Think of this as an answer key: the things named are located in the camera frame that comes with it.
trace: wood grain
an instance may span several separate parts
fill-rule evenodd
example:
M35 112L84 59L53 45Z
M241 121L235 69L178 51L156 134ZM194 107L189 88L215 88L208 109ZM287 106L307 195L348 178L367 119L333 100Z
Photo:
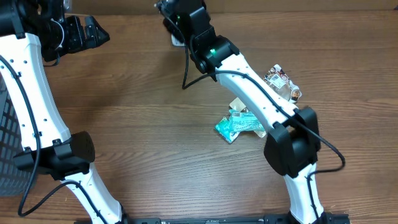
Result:
M71 132L87 130L96 166L132 217L258 216L289 210L283 179L252 133L225 143L213 126L232 93L212 80L182 91L184 51L170 46L159 16L100 16L110 34L102 47L46 68L55 102ZM282 65L302 89L322 136L346 156L346 169L319 175L323 206L352 223L398 221L398 14L280 12L213 15L251 66ZM192 67L193 79L199 72ZM337 166L327 148L319 168ZM58 183L40 176L26 207ZM20 197L2 198L0 223L71 223L88 218L67 190L26 219Z
M157 14L158 0L79 0L73 2L73 12L92 15ZM350 11L393 10L398 0L207 0L211 13L287 12L287 11Z

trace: black cable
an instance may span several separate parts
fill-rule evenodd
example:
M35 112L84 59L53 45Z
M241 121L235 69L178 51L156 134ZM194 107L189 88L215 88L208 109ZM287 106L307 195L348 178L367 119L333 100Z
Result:
M315 216L316 216L316 221L319 220L319 215L317 212L317 208L315 206L315 202L313 199L313 195L312 195L312 189L311 189L311 176L315 175L315 174L320 174L320 173L327 173L327 172L338 172L341 169L343 169L346 165L346 160L344 158L344 156L342 155L342 153L334 146L332 145L330 142L328 142L326 139L324 139L323 137L319 136L317 133L314 133L311 129L307 128L305 125L303 125L302 123L300 123L299 121L297 121L295 118L291 117L291 115L289 115L288 113L286 113L286 111L283 110L283 108L281 106L279 106L274 99L272 99L272 97L265 91L265 89L263 89L263 87L257 82L255 81L255 79L253 79L252 77L250 77L248 74L245 73L241 73L241 72L237 72L237 71L217 71L217 72L213 72L213 73L209 73L206 75L202 75L201 77L195 79L194 81L192 81L191 83L189 83L186 88L188 88L189 86L199 82L200 80L207 78L207 77L213 77L217 74L234 74L234 75L239 75L243 78L247 78L249 81L251 81L254 85L256 85L258 87L258 89L260 89L260 91L267 97L267 99L275 106L275 108L280 111L289 121L292 121L296 126L302 128L303 130L305 130L306 132L308 132L309 134L315 136L317 139L319 139L323 144L325 144L326 146L328 146L334 153L337 154L337 156L341 159L341 166L339 166L338 168L335 169L325 169L325 170L316 170L314 172L311 172L308 177L307 177L307 185L308 185L308 190L310 192L310 199L311 199L311 204L313 207L313 210L315 212Z
M54 64L52 64L52 65L43 65L43 66L44 67L55 67L55 66L57 66L60 63L60 61L61 61L60 54L57 52L57 60L54 62Z
M38 209L47 199L49 199L57 190L61 189L62 187L68 185L68 184L75 184L77 188L79 188L82 193L85 195L88 203L91 205L91 207L93 208L93 210L95 211L95 213L97 214L97 217L99 217L105 224L106 224L106 220L104 219L104 217L100 214L100 212L97 210L97 208L94 206L93 202L90 199L90 196L87 194L87 192L85 191L85 189L80 185L80 183L75 182L75 181L68 181L65 183L60 184L58 187L54 188L49 194L47 194L37 205L35 205L33 208L31 208L30 210L28 210L27 212L23 213L22 209L24 208L24 204L26 202L27 196L29 194L29 190L32 187L33 181L37 175L37 168L39 166L39 162L40 162L40 151L41 151L41 145L40 145L40 133L39 130L37 129L37 125L36 125L36 121L33 115L33 110L32 107L30 105L29 99L27 97L26 91L24 86L21 83L21 80L19 79L19 75L15 72L15 70L13 69L13 67L8 63L8 61L0 55L0 61L6 66L6 68L11 72L12 77L16 80L17 85L19 87L19 90L21 91L22 97L25 101L26 104L26 108L29 114L29 118L30 121L32 122L32 127L33 127L33 131L34 131L34 137L36 139L36 161L33 167L33 171L32 171L32 175L30 176L27 188L25 190L24 195L22 196L21 202L19 204L19 208L18 208L18 215L20 217L25 217L29 214L31 214L32 212L34 212L36 209Z
M185 43L185 37L184 37L184 35L182 34L182 31L180 30L180 28L178 27L178 25L176 25L169 17L167 17L167 16L165 16L164 14L162 14L164 17L165 17L165 19L167 19L173 26L174 26L174 28L176 28L177 29L177 31L181 34L181 37L182 37L182 41L183 41L183 43L184 43L184 49L185 49L185 72L184 72L184 78L183 78L183 80L182 80L182 89L183 90L186 90L188 87L190 87L190 86L192 86L194 83L189 83L188 85L185 85L186 84L186 82L187 82L187 77L188 77L188 69L189 69L189 53L188 53L188 46L187 46L187 43ZM197 59L197 56L195 55L195 53L194 53L194 51L193 51L193 47L192 47L192 40L193 40L193 38L194 38L195 36L194 35L192 35L191 36L191 38L190 38L190 41L189 41L189 44L190 44L190 50L191 50L191 53L192 53L192 55L193 55L193 59L195 60L195 61L197 61L198 59Z

